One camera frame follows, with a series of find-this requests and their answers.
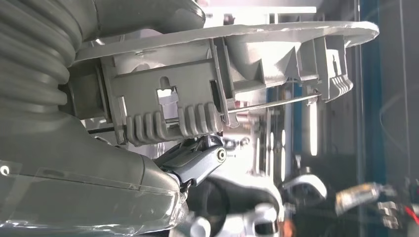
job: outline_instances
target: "gray plastic housing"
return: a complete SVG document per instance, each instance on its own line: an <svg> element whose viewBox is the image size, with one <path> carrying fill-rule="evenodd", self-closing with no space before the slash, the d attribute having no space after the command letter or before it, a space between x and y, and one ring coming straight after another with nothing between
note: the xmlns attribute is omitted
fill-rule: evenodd
<svg viewBox="0 0 419 237"><path fill-rule="evenodd" d="M141 146L236 127L237 94L289 79L333 100L353 87L346 48L377 35L369 22L232 25L86 48L77 61L100 60L105 117L119 144ZM177 118L164 117L159 89L177 91Z"/></svg>
<svg viewBox="0 0 419 237"><path fill-rule="evenodd" d="M125 18L116 4L130 8ZM199 7L190 0L1 1L0 18L0 236L135 235L181 221L187 209L178 183L147 157L90 137L58 110L67 97L57 87L67 83L84 40L144 27L200 28Z"/></svg>

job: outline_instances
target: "plastic film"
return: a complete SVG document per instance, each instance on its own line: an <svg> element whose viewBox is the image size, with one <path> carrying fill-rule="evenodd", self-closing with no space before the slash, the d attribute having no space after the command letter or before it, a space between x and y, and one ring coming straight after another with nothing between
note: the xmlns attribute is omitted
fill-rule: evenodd
<svg viewBox="0 0 419 237"><path fill-rule="evenodd" d="M134 236L172 228L188 212L180 192L45 168L35 177L25 176L19 175L19 165L7 167L7 175L0 177L7 187L0 195L3 234Z"/></svg>

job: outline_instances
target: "bolt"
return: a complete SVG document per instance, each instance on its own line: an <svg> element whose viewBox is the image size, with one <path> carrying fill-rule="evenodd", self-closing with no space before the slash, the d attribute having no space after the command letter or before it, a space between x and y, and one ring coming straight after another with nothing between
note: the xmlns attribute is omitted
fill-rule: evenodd
<svg viewBox="0 0 419 237"><path fill-rule="evenodd" d="M223 163L226 158L227 158L227 153L225 152L225 149L221 148L220 150L218 150L217 152L218 162Z"/></svg>

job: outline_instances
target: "metal linkage arm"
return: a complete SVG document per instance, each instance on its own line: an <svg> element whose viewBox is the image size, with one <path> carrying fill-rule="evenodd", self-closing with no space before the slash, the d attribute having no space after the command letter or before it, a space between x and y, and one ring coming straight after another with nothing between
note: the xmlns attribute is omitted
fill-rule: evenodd
<svg viewBox="0 0 419 237"><path fill-rule="evenodd" d="M223 164L226 157L221 137L207 135L180 143L158 158L156 164L175 175L181 186L197 186Z"/></svg>

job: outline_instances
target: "wire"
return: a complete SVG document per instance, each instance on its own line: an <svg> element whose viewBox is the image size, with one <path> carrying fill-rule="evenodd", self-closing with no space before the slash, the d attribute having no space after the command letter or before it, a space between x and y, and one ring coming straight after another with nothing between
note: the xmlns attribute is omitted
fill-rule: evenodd
<svg viewBox="0 0 419 237"><path fill-rule="evenodd" d="M412 89L410 89L408 92L412 92L415 90L419 89L419 85L415 85L412 87ZM397 101L399 101L400 99L404 98L404 94L403 93L399 93L395 96L393 96L389 101L387 101L382 108L379 111L379 120L380 120L380 125L382 127L382 130L384 132L384 134L388 137L388 139L404 154L407 154L407 148L404 147L403 145L401 145L396 139L394 139L393 136L391 136L391 134L387 131L387 129L385 128L384 124L382 123L382 115L388 110L390 109Z"/></svg>
<svg viewBox="0 0 419 237"><path fill-rule="evenodd" d="M408 206L405 206L405 211L416 222L416 224L419 225L419 218L415 214L415 212L412 209L410 209Z"/></svg>

